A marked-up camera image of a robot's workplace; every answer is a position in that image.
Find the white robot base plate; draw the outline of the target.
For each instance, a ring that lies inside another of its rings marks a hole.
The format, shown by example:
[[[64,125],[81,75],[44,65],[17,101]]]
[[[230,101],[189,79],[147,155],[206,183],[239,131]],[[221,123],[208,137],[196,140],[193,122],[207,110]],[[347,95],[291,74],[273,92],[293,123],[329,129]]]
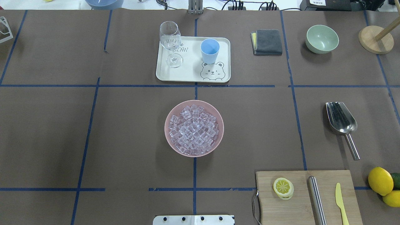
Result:
[[[234,225],[233,215],[159,215],[153,225]]]

